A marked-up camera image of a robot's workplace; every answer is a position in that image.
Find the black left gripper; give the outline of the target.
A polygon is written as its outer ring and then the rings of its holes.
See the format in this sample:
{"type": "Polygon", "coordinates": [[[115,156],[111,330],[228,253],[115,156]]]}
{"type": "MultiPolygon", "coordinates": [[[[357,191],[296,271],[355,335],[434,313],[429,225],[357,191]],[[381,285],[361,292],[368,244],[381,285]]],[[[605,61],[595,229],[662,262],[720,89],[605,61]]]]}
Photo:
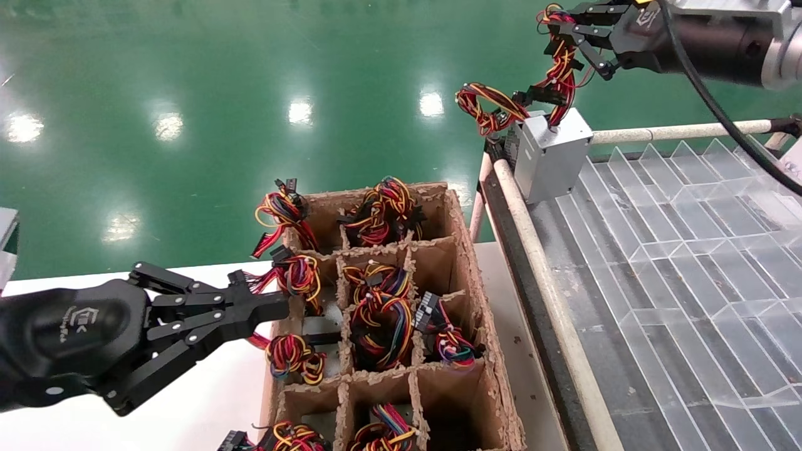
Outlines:
{"type": "Polygon", "coordinates": [[[114,279],[3,297],[2,411],[94,394],[125,417],[224,343],[288,317],[286,295],[253,293],[240,269],[228,278],[228,286],[215,288],[137,262],[132,285],[114,279]],[[157,296],[151,300],[144,289],[157,296]],[[188,318],[150,340],[153,313],[188,318]]]}

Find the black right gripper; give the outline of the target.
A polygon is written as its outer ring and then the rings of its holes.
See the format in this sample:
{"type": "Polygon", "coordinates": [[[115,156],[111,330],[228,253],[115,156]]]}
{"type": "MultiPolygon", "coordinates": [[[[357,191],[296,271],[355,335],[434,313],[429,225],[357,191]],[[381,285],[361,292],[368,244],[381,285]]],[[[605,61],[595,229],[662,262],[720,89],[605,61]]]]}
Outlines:
{"type": "Polygon", "coordinates": [[[576,24],[553,25],[553,56],[572,60],[578,51],[605,81],[620,68],[676,73],[678,58],[663,10],[659,1],[579,3],[567,9],[576,24]]]}

